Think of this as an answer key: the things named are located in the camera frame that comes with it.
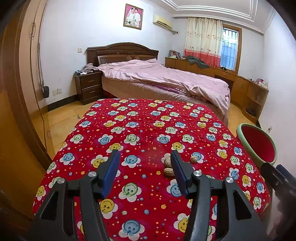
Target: smiley face flower pattern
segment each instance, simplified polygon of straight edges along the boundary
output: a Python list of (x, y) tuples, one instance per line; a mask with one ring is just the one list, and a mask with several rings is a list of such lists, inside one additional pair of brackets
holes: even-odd
[[(110, 194), (100, 200), (110, 240), (183, 240), (192, 200), (174, 178), (163, 174), (176, 150), (194, 170), (216, 180), (232, 177), (261, 214), (270, 196), (253, 161), (227, 127), (207, 107), (145, 99), (101, 99), (73, 128), (49, 165), (33, 205), (36, 213), (60, 178), (76, 180), (95, 171), (113, 150), (120, 164)], [(80, 200), (74, 200), (75, 226), (84, 240)], [(215, 240), (217, 198), (211, 200), (207, 241)]]

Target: wall outlet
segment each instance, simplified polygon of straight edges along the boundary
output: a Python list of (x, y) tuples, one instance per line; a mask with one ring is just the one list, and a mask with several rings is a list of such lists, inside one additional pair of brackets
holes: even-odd
[(270, 132), (271, 132), (271, 130), (272, 130), (272, 126), (270, 126), (268, 129), (267, 129), (267, 134), (269, 134)]

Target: picture frame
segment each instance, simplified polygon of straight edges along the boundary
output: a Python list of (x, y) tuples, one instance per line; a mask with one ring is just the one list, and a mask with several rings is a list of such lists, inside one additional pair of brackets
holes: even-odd
[(123, 26), (129, 28), (142, 29), (143, 9), (126, 4), (123, 18)]

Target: silver bolt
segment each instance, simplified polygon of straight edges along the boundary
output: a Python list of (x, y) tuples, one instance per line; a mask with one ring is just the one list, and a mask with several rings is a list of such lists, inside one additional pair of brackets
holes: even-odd
[(92, 171), (88, 173), (89, 177), (95, 177), (96, 176), (96, 172)]
[(228, 183), (233, 183), (233, 178), (232, 177), (226, 177), (226, 181)]
[(65, 182), (65, 179), (63, 179), (63, 178), (59, 178), (58, 180), (57, 180), (57, 183), (58, 184), (63, 184)]
[(200, 172), (200, 171), (194, 171), (193, 172), (193, 175), (196, 176), (196, 177), (201, 177), (202, 172)]

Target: wooden headboard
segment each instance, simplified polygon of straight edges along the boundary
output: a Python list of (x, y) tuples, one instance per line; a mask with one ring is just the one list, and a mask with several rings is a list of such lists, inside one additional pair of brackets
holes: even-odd
[(93, 63), (94, 66), (99, 66), (98, 56), (105, 55), (129, 55), (132, 59), (139, 56), (140, 60), (147, 60), (152, 57), (158, 57), (158, 50), (149, 49), (143, 45), (135, 43), (116, 43), (103, 47), (87, 48), (87, 63)]

